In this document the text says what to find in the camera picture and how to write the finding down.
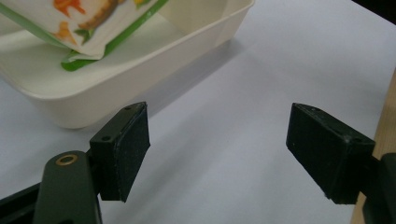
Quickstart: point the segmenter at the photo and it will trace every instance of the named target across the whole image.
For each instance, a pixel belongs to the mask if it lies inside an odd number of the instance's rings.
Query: black mount
[[[0,223],[102,223],[97,195],[125,202],[149,149],[147,104],[124,107],[90,145],[53,157],[40,184],[1,200]]]
[[[324,191],[340,204],[366,197],[366,224],[396,220],[396,153],[372,156],[375,142],[321,109],[293,104],[287,146]]]

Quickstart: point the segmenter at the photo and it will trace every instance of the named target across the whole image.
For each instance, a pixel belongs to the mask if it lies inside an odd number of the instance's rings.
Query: white table surface
[[[151,148],[104,222],[349,223],[353,205],[326,199],[286,148],[290,106],[373,137],[395,65],[396,26],[350,1],[257,0],[232,41],[131,101],[148,102]],[[58,128],[0,79],[0,198],[109,119]]]

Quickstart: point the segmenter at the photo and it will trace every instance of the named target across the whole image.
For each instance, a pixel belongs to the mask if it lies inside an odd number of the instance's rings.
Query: food package
[[[68,71],[102,59],[167,0],[2,0],[0,13],[44,41],[71,49]]]

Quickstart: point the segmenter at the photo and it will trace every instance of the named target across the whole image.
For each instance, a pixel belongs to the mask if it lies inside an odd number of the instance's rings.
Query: wooden surface
[[[396,70],[389,85],[387,99],[382,109],[381,118],[375,133],[374,156],[378,159],[383,154],[396,152]],[[351,224],[363,224],[361,212],[365,196],[361,194],[353,211]]]

